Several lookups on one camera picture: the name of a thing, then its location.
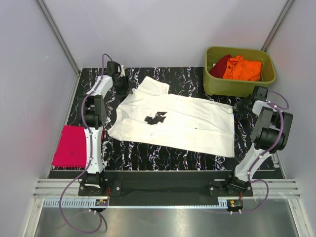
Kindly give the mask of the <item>white printed t-shirt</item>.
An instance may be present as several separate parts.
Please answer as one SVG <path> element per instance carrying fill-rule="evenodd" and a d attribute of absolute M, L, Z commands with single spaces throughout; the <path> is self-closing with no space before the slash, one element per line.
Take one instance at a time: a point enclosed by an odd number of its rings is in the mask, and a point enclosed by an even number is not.
<path fill-rule="evenodd" d="M 108 135 L 120 141 L 234 157 L 232 107 L 168 91 L 168 84 L 145 77 L 117 107 Z"/>

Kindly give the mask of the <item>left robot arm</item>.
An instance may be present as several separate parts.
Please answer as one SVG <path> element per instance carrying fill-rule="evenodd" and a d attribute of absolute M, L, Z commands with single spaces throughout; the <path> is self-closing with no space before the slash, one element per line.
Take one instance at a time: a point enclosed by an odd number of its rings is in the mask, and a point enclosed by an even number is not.
<path fill-rule="evenodd" d="M 131 92 L 123 65 L 114 61 L 107 62 L 94 86 L 80 98 L 80 118 L 86 140 L 86 165 L 80 176 L 79 196 L 101 196 L 109 190 L 103 175 L 102 139 L 107 120 L 104 98 L 111 89 L 122 95 Z"/>

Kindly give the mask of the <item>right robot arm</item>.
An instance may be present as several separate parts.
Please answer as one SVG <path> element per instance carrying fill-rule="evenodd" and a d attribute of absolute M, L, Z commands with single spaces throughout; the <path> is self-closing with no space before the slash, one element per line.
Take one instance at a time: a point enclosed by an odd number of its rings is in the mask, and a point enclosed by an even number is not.
<path fill-rule="evenodd" d="M 293 114 L 286 112 L 289 102 L 280 93 L 272 91 L 285 101 L 286 106 L 282 107 L 268 99 L 269 92 L 266 87 L 255 86 L 250 95 L 233 107 L 241 115 L 252 112 L 257 120 L 251 133 L 250 149 L 224 181 L 223 190 L 230 196 L 250 191 L 253 175 L 261 164 L 287 144 L 293 121 Z"/>

